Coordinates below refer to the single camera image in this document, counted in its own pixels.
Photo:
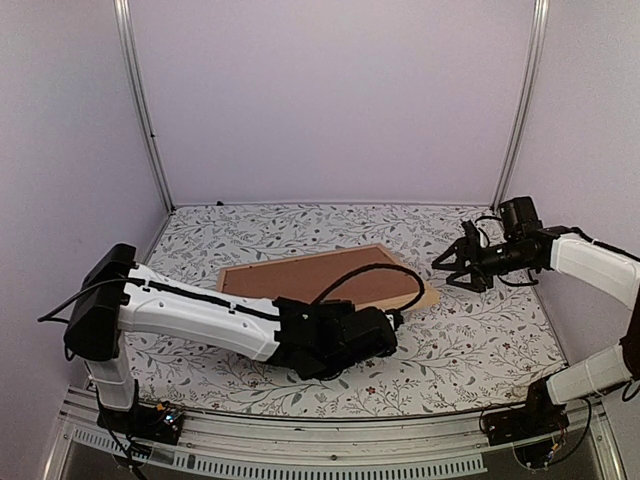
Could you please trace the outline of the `brown backing board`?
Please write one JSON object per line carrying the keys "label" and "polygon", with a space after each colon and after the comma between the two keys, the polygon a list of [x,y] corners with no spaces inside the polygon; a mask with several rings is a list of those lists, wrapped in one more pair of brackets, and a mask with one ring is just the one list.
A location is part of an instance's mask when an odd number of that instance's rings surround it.
{"label": "brown backing board", "polygon": [[[400,261],[380,244],[336,249],[287,259],[221,269],[217,290],[236,296],[312,302],[343,275],[371,264],[398,265]],[[387,269],[365,272],[328,295],[348,300],[356,308],[397,308],[419,293],[410,275]]]}

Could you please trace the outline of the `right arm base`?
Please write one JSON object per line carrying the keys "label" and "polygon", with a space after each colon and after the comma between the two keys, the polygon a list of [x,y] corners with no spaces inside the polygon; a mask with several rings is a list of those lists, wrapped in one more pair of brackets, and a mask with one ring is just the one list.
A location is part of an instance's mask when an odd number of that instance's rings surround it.
{"label": "right arm base", "polygon": [[566,405],[550,407],[508,407],[493,413],[482,412],[479,428],[491,446],[513,444],[545,436],[539,442],[516,446],[516,461],[529,470],[547,468],[564,443],[569,419]]}

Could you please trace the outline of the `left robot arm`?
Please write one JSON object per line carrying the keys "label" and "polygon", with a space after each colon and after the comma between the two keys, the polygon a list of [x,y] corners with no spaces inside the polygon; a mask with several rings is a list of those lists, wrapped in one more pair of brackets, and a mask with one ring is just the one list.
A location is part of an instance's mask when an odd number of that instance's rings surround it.
{"label": "left robot arm", "polygon": [[294,371],[302,380],[328,380],[355,364],[392,355],[405,311],[426,292],[394,307],[358,307],[329,294],[352,278],[383,269],[374,263],[344,274],[311,302],[214,293],[163,276],[136,261],[136,249],[114,245],[85,276],[80,290],[40,322],[62,322],[65,348],[81,358],[100,404],[128,434],[148,426],[125,354],[126,332],[166,335],[219,347]]}

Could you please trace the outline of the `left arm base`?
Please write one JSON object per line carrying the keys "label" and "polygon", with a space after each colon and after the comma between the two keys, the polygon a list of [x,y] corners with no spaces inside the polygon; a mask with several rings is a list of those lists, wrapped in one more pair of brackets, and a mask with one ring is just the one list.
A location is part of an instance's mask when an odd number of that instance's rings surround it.
{"label": "left arm base", "polygon": [[106,408],[98,403],[98,425],[127,438],[176,446],[183,428],[183,411],[167,402],[156,406],[135,403],[128,411]]}

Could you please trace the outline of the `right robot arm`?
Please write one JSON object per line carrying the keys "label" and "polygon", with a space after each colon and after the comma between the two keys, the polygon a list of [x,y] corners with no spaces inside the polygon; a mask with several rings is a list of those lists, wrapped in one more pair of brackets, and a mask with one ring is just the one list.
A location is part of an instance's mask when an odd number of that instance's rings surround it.
{"label": "right robot arm", "polygon": [[516,422],[524,435],[537,436],[554,422],[555,407],[639,380],[639,258],[578,227],[545,228],[529,196],[501,203],[498,218],[504,242],[496,245],[484,245],[472,221],[462,223],[464,235],[432,262],[433,269],[449,273],[447,284],[483,293],[496,277],[548,270],[578,279],[631,311],[627,332],[614,346],[528,387]]}

